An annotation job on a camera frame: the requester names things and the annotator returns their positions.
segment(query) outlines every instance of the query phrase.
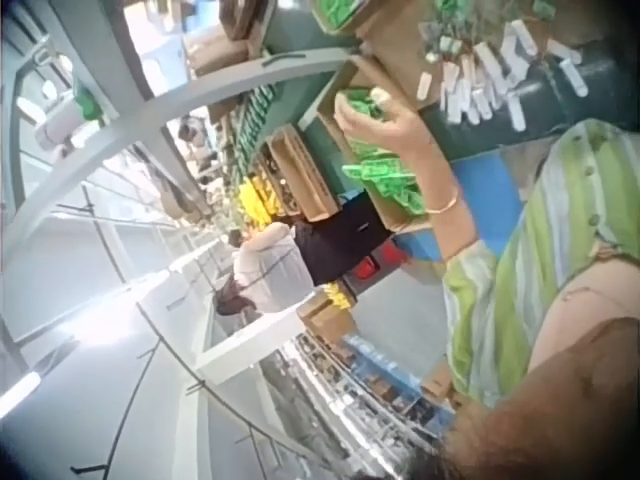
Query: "yellow item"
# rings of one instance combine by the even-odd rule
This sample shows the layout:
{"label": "yellow item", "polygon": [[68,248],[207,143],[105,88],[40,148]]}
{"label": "yellow item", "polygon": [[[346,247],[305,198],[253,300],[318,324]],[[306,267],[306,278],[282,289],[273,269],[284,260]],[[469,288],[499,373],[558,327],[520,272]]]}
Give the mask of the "yellow item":
{"label": "yellow item", "polygon": [[285,214],[276,192],[268,181],[256,176],[251,179],[251,183],[258,192],[258,196],[265,200],[264,206],[270,215],[283,216]]}
{"label": "yellow item", "polygon": [[264,228],[271,223],[271,215],[251,183],[245,182],[240,185],[238,199],[247,215],[258,224],[259,228]]}
{"label": "yellow item", "polygon": [[347,296],[340,291],[340,287],[336,283],[328,283],[322,286],[324,293],[327,295],[331,303],[341,310],[348,310],[351,304]]}

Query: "green striped shirt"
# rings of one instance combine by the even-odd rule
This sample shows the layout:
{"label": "green striped shirt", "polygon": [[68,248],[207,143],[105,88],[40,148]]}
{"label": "green striped shirt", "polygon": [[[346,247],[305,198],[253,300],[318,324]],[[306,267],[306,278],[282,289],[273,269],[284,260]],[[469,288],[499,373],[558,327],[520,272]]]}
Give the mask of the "green striped shirt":
{"label": "green striped shirt", "polygon": [[640,136],[586,120],[552,147],[502,256],[479,241],[447,265],[456,389],[493,406],[518,384],[547,310],[593,263],[597,239],[640,260]]}

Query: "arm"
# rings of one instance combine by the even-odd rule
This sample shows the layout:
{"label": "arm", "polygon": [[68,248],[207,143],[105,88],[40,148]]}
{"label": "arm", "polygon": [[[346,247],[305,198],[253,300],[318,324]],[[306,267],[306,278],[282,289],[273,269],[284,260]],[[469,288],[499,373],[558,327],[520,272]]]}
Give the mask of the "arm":
{"label": "arm", "polygon": [[251,240],[242,245],[242,249],[260,251],[271,247],[276,242],[291,234],[291,229],[284,223],[272,223],[262,232],[256,234]]}
{"label": "arm", "polygon": [[380,108],[388,121],[379,122],[356,112],[339,95],[336,120],[347,136],[396,153],[416,175],[428,209],[442,209],[458,195],[453,208],[432,215],[430,219],[440,253],[449,260],[477,239],[475,224],[459,191],[460,186],[442,150],[418,115],[391,98],[380,103]]}
{"label": "arm", "polygon": [[359,114],[345,99],[336,99],[336,121],[351,138],[396,153],[416,175],[425,206],[440,210],[455,195],[450,209],[431,216],[433,233],[447,261],[444,276],[449,327],[447,359],[455,388],[476,400],[492,404],[498,397],[493,365],[493,305],[497,259],[478,240],[471,212],[460,186],[426,126],[415,113],[387,98],[380,104],[387,121]]}

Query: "gold bracelet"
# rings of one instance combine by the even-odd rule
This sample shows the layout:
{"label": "gold bracelet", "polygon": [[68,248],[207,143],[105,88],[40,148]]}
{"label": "gold bracelet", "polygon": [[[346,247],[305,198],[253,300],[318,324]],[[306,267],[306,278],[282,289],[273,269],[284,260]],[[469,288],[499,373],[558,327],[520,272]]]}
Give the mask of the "gold bracelet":
{"label": "gold bracelet", "polygon": [[455,207],[458,203],[458,200],[460,200],[460,190],[456,188],[456,191],[453,194],[453,198],[443,208],[440,208],[438,210],[431,210],[430,208],[424,207],[424,211],[429,215],[439,215]]}

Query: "woman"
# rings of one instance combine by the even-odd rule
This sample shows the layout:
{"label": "woman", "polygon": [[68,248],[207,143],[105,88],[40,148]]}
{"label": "woman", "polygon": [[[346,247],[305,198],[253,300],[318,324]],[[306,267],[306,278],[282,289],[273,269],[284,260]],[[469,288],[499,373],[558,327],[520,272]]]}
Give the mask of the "woman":
{"label": "woman", "polygon": [[417,115],[392,99],[384,123],[341,96],[335,108],[348,137],[395,152],[416,174],[447,261],[455,387],[498,405],[407,478],[587,479],[616,449],[637,448],[638,135],[597,120],[570,128],[496,258]]}
{"label": "woman", "polygon": [[366,193],[320,222],[274,222],[247,241],[230,232],[229,244],[238,250],[233,274],[216,292],[216,311],[285,310],[348,273],[390,235]]}

